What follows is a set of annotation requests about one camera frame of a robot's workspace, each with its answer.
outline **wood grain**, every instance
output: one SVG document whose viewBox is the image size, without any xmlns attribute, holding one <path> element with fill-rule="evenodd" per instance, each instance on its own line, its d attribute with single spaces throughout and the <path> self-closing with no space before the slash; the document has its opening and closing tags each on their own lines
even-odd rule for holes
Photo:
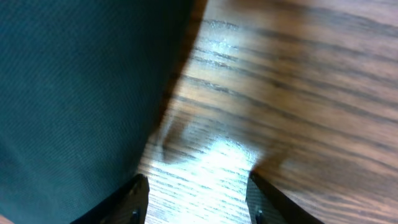
<svg viewBox="0 0 398 224">
<path fill-rule="evenodd" d="M 397 12 L 197 0 L 139 167 L 147 223 L 249 223 L 251 169 L 325 223 L 398 223 Z"/>
</svg>

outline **dark blue fabric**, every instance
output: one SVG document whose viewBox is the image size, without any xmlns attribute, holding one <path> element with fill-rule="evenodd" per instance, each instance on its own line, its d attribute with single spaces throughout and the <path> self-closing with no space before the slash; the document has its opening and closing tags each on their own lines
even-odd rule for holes
<svg viewBox="0 0 398 224">
<path fill-rule="evenodd" d="M 0 1 L 0 213 L 68 223 L 135 173 L 191 1 Z"/>
</svg>

